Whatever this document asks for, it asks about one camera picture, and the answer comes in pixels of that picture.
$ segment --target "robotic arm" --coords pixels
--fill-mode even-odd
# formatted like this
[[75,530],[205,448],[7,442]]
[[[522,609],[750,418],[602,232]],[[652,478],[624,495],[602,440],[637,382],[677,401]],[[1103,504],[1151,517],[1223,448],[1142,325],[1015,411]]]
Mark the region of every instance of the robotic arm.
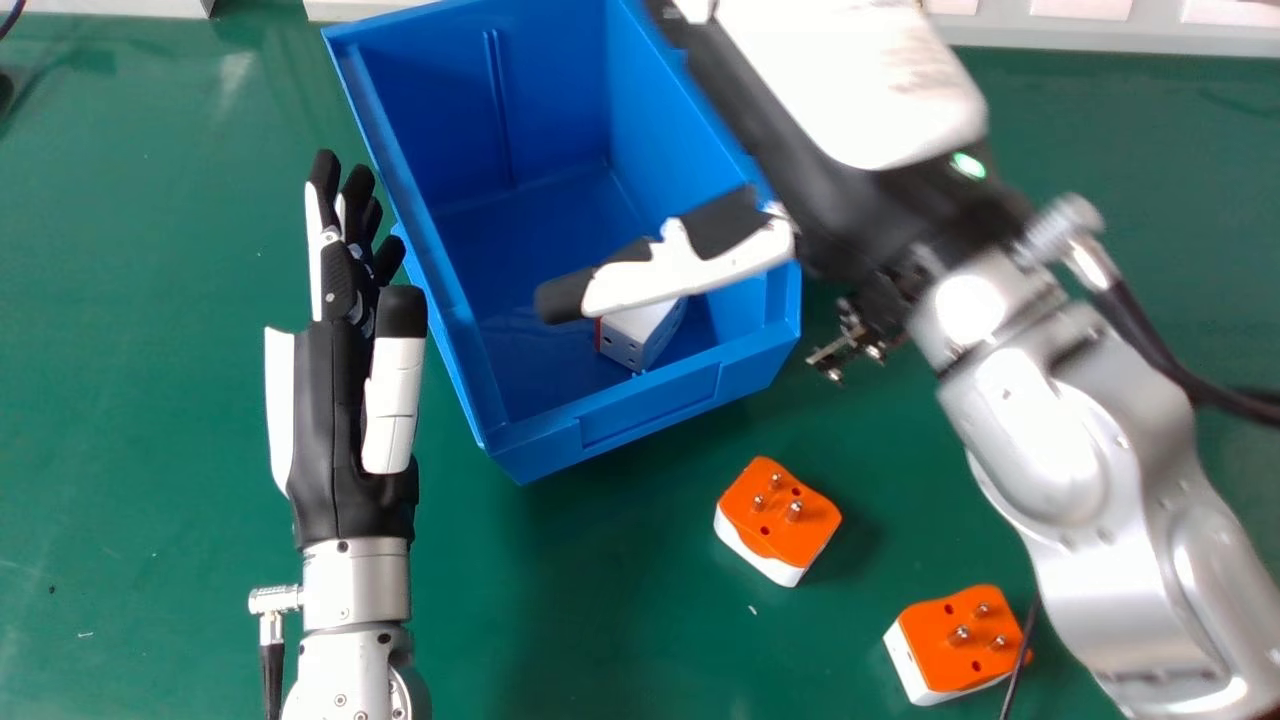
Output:
[[[372,172],[316,155],[306,183],[311,323],[265,333],[271,473],[293,505],[302,584],[255,589],[268,720],[430,716],[412,669],[412,457],[426,347],[422,291],[388,286],[399,238],[376,252]],[[282,616],[302,611],[297,683],[283,702]]]
[[[913,0],[646,4],[777,193],[762,209],[737,195],[742,245],[787,217],[804,268],[856,288],[838,304],[841,337],[809,363],[838,379],[847,357],[915,341],[1057,634],[1126,716],[1280,716],[1280,592],[1204,475],[1192,400],[1268,424],[1280,409],[1172,360],[1094,240],[1088,202],[1037,215],[1000,182],[986,101]],[[686,225],[663,227],[669,252],[655,243],[552,281],[544,319],[741,277],[726,263],[673,287],[685,270],[663,261],[708,269],[708,254],[685,252]],[[1047,269],[1059,261],[1098,309],[1068,300]],[[623,277],[625,291],[607,287]]]

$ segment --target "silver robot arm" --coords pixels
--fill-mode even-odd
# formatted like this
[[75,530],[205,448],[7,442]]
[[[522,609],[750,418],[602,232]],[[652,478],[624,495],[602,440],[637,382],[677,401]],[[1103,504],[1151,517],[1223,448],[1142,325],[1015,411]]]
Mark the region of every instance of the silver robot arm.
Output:
[[1280,592],[1196,450],[1181,387],[1043,268],[1120,275],[1069,197],[1012,252],[937,282],[908,328],[992,505],[1027,544],[1062,642],[1128,717],[1280,705]]
[[[408,548],[413,541],[426,301],[388,284],[404,256],[372,249],[374,174],[316,155],[305,186],[311,323],[265,334],[271,471],[293,506],[302,584],[255,589],[266,720],[422,720],[412,669]],[[297,682],[283,698],[283,615],[302,611]]]

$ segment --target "black wire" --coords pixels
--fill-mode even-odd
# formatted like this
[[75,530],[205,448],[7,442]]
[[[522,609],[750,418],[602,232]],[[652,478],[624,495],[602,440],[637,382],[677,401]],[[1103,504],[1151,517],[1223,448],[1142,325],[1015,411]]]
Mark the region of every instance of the black wire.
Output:
[[1039,615],[1039,594],[1036,594],[1032,598],[1032,606],[1027,609],[1027,620],[1023,623],[1023,642],[1018,644],[1018,660],[1014,661],[1014,673],[1009,676],[1005,703],[1000,706],[1000,720],[1009,720],[1009,712],[1014,707],[1014,696],[1018,694],[1018,682],[1023,678],[1023,667],[1027,666],[1027,651],[1032,647],[1032,633],[1036,632],[1036,616]]
[[1236,391],[1216,386],[1192,373],[1161,340],[1129,286],[1119,282],[1093,296],[1098,311],[1151,364],[1187,392],[1192,402],[1210,405],[1254,423],[1280,428],[1280,392]]
[[27,0],[14,0],[13,9],[9,10],[9,14],[5,17],[4,23],[0,23],[0,40],[4,40],[4,36],[9,35],[9,31],[13,29],[14,23],[17,23],[18,18],[22,17],[22,9],[26,6],[27,6]]

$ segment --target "storage container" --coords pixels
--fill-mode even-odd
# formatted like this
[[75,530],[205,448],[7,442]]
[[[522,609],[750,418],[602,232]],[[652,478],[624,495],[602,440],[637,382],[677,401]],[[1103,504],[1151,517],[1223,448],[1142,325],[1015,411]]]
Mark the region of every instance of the storage container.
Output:
[[[632,375],[534,288],[744,182],[769,196],[639,0],[443,0],[325,38],[476,442],[525,483],[765,388],[792,263],[691,299]],[[431,432],[422,427],[419,432]]]

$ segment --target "white adapter inside bin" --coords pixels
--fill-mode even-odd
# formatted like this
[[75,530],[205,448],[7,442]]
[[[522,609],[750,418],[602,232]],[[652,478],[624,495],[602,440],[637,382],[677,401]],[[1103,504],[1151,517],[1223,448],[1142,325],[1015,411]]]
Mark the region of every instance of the white adapter inside bin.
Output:
[[680,329],[687,297],[611,313],[595,320],[595,350],[632,373],[653,366]]

